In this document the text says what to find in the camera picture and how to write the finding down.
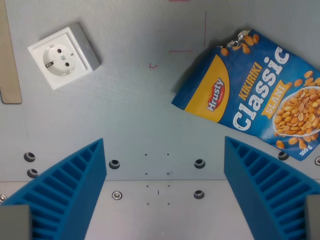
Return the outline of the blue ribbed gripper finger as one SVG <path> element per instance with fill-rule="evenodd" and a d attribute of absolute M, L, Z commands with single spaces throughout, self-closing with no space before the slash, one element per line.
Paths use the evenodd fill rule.
<path fill-rule="evenodd" d="M 305 202 L 318 182 L 279 159 L 224 139 L 224 174 L 256 240 L 305 240 Z"/>
<path fill-rule="evenodd" d="M 100 138 L 28 182 L 1 208 L 28 207 L 33 240 L 83 240 L 106 176 Z"/>

